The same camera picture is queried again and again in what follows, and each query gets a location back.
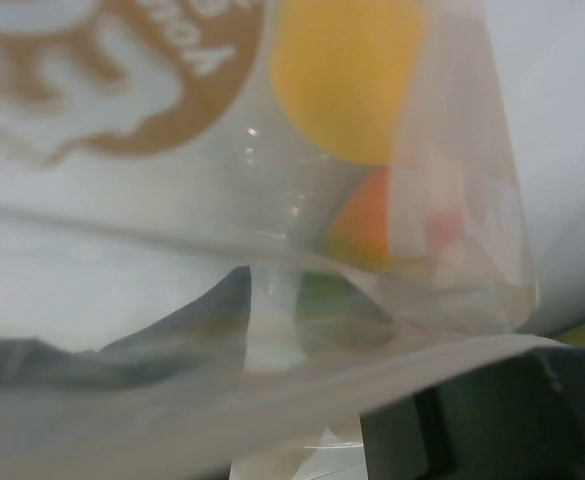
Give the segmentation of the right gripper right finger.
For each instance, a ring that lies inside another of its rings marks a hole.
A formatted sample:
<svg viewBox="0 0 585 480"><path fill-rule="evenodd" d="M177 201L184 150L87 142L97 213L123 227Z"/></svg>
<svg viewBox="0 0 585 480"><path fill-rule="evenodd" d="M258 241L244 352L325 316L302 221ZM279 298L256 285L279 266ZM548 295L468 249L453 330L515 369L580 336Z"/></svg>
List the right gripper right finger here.
<svg viewBox="0 0 585 480"><path fill-rule="evenodd" d="M361 427L371 479L585 479L585 348L481 367Z"/></svg>

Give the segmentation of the yellow fake lemon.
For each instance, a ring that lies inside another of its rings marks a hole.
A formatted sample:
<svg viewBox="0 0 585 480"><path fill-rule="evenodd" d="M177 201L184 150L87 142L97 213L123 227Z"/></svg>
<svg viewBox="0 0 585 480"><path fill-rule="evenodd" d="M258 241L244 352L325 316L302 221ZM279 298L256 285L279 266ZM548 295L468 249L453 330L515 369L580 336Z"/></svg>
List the yellow fake lemon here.
<svg viewBox="0 0 585 480"><path fill-rule="evenodd" d="M415 1L283 1L269 70L291 123L327 153L386 165L426 22Z"/></svg>

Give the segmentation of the polka dot zip bag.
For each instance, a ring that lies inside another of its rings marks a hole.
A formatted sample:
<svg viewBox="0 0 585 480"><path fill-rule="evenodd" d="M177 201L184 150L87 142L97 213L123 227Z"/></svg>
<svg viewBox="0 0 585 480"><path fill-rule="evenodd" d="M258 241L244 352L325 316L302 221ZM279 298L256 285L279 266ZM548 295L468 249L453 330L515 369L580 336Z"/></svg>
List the polka dot zip bag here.
<svg viewBox="0 0 585 480"><path fill-rule="evenodd" d="M483 1L426 22L386 165L341 160L288 119L269 62L283 1L0 1L0 338L98 350L252 277L246 355L135 392L25 396L44 440L0 479L267 472L302 448L362 454L354 419L556 342L538 296ZM387 271L324 254L387 167ZM391 319L379 348L306 353L308 273Z"/></svg>

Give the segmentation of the fake mango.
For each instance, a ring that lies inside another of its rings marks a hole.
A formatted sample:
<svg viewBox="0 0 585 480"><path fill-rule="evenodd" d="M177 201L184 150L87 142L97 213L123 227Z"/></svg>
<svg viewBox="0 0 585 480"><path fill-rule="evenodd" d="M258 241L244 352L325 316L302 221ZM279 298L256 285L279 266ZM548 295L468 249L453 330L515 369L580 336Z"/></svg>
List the fake mango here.
<svg viewBox="0 0 585 480"><path fill-rule="evenodd" d="M389 269L388 173L368 175L337 212L320 243L324 254L362 270Z"/></svg>

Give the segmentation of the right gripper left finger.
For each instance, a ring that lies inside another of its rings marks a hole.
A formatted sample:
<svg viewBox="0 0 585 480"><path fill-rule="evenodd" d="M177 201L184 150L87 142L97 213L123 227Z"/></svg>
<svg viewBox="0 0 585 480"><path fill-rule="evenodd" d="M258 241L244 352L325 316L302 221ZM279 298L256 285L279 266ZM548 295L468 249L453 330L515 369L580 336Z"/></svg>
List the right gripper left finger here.
<svg viewBox="0 0 585 480"><path fill-rule="evenodd" d="M24 398L32 392L135 392L210 363L226 345L245 358L251 313L249 268L230 271L209 291L151 325L98 350L70 352L38 338L0 338L0 466L44 440L49 420L28 426Z"/></svg>

